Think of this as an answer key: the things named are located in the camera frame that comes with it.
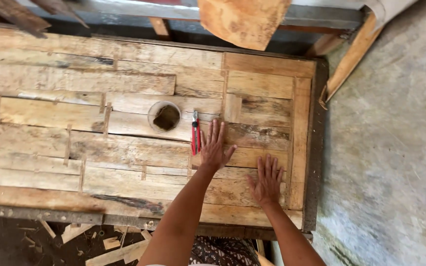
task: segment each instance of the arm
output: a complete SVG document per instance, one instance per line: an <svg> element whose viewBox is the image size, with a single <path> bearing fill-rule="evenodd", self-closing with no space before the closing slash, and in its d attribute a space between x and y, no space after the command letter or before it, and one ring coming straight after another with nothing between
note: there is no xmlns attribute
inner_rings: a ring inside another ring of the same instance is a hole
<svg viewBox="0 0 426 266"><path fill-rule="evenodd" d="M257 158L257 172L259 175L257 182L254 182L252 177L248 176L251 194L261 205L274 228L284 265L326 266L279 204L280 182L284 168L281 167L280 171L277 172L277 158L274 158L271 165L270 154L268 154L265 167L262 158Z"/></svg>
<svg viewBox="0 0 426 266"><path fill-rule="evenodd" d="M234 145L224 154L224 123L221 123L219 132L217 124L214 120L213 125L210 123L208 126L208 138L205 139L203 131L201 132L202 163L165 212L138 263L139 266L188 265L206 189L216 171L226 165L236 149Z"/></svg>

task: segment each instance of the person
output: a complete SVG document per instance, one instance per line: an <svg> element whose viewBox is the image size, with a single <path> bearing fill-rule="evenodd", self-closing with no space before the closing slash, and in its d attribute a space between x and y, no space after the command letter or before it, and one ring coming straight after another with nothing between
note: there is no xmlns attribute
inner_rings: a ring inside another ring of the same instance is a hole
<svg viewBox="0 0 426 266"><path fill-rule="evenodd" d="M224 153L223 134L224 122L218 131L216 120L209 124L207 138L201 131L201 165L165 212L138 266L259 266L250 239L195 237L206 189L237 148L233 145ZM285 266L325 266L279 204L284 168L277 169L277 164L277 158L269 154L265 163L257 159L257 181L247 176L252 197L274 228Z"/></svg>

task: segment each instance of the patterned clothing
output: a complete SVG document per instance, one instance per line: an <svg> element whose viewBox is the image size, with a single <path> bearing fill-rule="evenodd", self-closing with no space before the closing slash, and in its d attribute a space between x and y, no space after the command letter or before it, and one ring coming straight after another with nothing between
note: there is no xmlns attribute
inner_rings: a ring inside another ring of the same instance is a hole
<svg viewBox="0 0 426 266"><path fill-rule="evenodd" d="M201 236L195 238L189 264L260 266L251 239Z"/></svg>

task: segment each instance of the hand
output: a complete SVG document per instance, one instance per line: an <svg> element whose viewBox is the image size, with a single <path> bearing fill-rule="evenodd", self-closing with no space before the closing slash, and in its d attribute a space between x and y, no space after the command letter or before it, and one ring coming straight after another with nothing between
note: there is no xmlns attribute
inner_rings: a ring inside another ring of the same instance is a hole
<svg viewBox="0 0 426 266"><path fill-rule="evenodd" d="M280 182L282 181L284 168L281 167L280 171L277 172L277 158L274 158L271 166L271 155L267 154L266 167L264 168L262 157L258 157L257 173L259 175L257 183L254 182L250 175L247 175L252 197L261 207L270 203L279 203Z"/></svg>
<svg viewBox="0 0 426 266"><path fill-rule="evenodd" d="M208 165L213 167L215 171L223 168L231 159L234 151L238 146L231 146L226 154L223 152L223 133L224 133L224 122L221 122L221 128L218 132L218 121L213 120L213 124L210 122L208 125L208 137L205 138L203 130L200 131L202 139L202 150L200 152L200 158L202 165Z"/></svg>

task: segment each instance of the workbench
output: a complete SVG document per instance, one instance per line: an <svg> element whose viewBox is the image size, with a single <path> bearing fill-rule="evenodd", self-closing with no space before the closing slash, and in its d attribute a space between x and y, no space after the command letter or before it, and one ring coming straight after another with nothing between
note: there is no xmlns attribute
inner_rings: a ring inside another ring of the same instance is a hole
<svg viewBox="0 0 426 266"><path fill-rule="evenodd" d="M46 35L0 27L0 216L155 229L200 165L190 148L196 110L201 129L225 121L225 147L238 146L206 192L197 233L275 239L245 177L257 176L267 153L286 169L285 212L304 232L315 229L324 61ZM158 101L181 110L176 129L148 123Z"/></svg>

